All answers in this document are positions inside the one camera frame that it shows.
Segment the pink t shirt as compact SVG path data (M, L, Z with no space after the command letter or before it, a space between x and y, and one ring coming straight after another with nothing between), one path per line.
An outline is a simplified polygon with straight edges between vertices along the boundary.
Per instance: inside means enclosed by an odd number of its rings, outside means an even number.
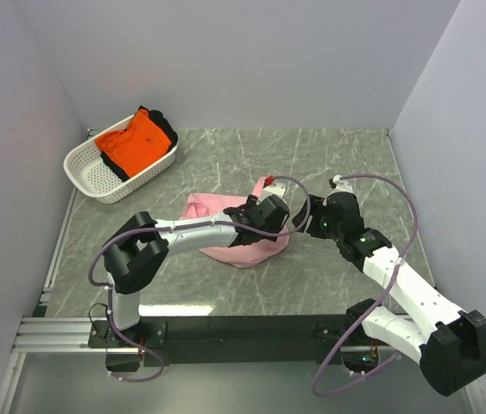
M229 207L238 207L248 197L229 196L214 193L192 193L186 201L186 207L180 220L205 217L222 212ZM250 268L280 253L287 247L289 236L278 237L275 241L261 239L248 246L231 248L202 248L200 252L214 260L237 268Z

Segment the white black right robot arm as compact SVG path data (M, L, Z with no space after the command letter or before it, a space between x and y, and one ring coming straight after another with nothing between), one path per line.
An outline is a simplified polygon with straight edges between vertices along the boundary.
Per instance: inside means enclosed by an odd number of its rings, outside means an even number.
M416 361L427 383L450 396L486 374L486 318L467 312L429 285L380 231L365 226L355 194L312 196L293 218L299 231L336 242L340 254L388 290L407 313L376 307L361 323L378 339Z

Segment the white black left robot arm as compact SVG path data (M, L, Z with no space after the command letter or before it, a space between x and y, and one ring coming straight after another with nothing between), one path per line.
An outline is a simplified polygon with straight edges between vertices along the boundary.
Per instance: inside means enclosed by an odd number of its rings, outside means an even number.
M192 194L182 220L202 223L213 218L241 223L269 233L284 233L289 208L276 195L246 198L214 194ZM216 261L237 268L252 267L278 254L289 237L269 237L231 226L197 227L170 232L132 235L110 246L104 253L104 267L112 289L110 323L131 341L144 343L146 329L141 322L141 291L169 257L198 250Z

